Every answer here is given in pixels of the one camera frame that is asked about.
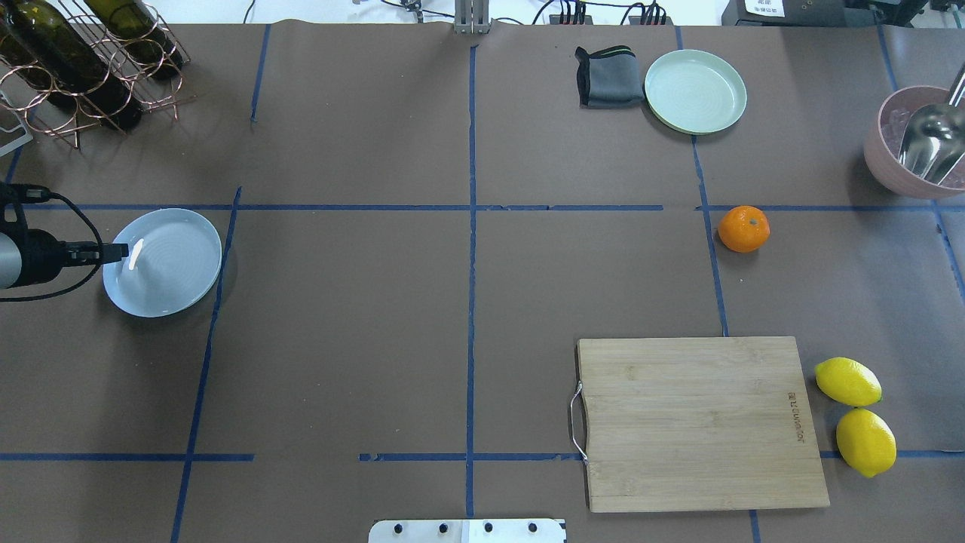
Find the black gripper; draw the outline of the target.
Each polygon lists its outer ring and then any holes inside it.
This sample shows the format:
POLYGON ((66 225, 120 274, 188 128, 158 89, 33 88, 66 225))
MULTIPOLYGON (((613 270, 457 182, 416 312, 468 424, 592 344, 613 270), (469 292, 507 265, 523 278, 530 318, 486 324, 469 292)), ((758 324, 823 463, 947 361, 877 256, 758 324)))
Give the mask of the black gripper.
POLYGON ((121 262, 128 257, 130 245, 124 243, 82 243, 81 260, 68 251, 68 244, 56 240, 44 230, 29 229, 18 241, 21 271, 18 285, 31 286, 57 278, 63 268, 83 265, 107 265, 121 262))

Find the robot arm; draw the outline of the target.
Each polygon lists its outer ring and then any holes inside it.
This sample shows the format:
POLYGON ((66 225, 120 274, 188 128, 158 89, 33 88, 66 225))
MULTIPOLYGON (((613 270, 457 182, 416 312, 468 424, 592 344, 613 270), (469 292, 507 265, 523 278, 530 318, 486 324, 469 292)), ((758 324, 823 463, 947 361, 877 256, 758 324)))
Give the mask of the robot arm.
POLYGON ((1 189, 1 289, 51 282, 64 268, 90 267, 75 284, 52 293, 3 298, 3 302, 31 302, 57 298, 84 286, 104 265, 130 256, 130 245, 104 243, 99 230, 68 198, 44 186, 31 183, 3 183, 1 189), (60 241, 42 229, 32 229, 26 220, 25 204, 63 202, 90 228, 93 241, 60 241))

